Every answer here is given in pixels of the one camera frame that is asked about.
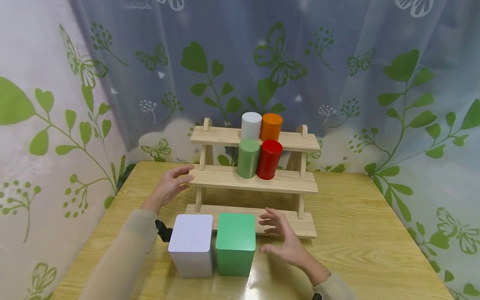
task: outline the sleeve cuff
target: sleeve cuff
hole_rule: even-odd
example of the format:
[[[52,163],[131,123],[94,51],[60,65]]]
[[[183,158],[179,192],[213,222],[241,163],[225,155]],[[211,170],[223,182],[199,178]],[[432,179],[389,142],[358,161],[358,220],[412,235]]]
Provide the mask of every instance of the sleeve cuff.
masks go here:
[[[315,293],[322,295],[324,299],[347,300],[348,293],[342,288],[342,279],[337,274],[332,274],[327,281],[313,287]]]

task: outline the black object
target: black object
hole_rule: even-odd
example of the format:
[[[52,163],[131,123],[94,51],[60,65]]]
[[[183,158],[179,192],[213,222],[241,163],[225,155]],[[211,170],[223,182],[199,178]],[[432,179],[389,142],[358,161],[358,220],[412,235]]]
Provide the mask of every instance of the black object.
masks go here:
[[[322,295],[320,295],[319,293],[315,293],[315,295],[313,296],[312,300],[322,300]]]
[[[165,243],[170,242],[173,228],[167,228],[167,226],[165,226],[165,224],[163,224],[163,222],[160,220],[155,220],[155,226],[158,229],[158,235],[160,236],[162,241]]]

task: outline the wallpaper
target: wallpaper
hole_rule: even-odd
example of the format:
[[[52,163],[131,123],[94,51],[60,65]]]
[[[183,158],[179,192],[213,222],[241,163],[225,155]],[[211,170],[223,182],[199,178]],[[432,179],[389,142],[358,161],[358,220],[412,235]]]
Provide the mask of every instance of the wallpaper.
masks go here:
[[[129,160],[70,6],[8,1],[0,26],[0,299],[47,300]]]

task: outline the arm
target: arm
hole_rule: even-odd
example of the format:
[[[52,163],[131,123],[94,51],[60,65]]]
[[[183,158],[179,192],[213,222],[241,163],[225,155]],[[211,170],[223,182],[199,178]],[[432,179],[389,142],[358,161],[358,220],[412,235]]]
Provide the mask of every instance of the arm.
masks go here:
[[[79,300],[116,299],[132,297],[142,265],[155,243],[158,230],[155,220],[162,206],[185,190],[193,179],[186,175],[193,168],[185,165],[166,172],[153,193],[140,209],[134,210],[119,235],[95,267]]]
[[[330,271],[316,260],[305,247],[285,216],[273,208],[266,208],[266,213],[261,215],[260,225],[271,225],[274,228],[265,230],[265,233],[275,233],[283,238],[281,247],[271,244],[263,245],[261,252],[271,253],[287,264],[291,264],[302,270],[312,283],[313,291],[322,295],[323,300],[356,300],[353,291],[336,274]]]

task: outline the left hand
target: left hand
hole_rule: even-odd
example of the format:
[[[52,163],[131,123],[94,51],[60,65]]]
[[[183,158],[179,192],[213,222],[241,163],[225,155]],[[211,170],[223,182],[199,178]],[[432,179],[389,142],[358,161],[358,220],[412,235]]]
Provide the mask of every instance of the left hand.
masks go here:
[[[193,175],[188,175],[191,169],[193,165],[185,165],[165,172],[141,208],[158,214],[162,206],[170,203],[179,192],[188,188],[187,183],[193,179]]]

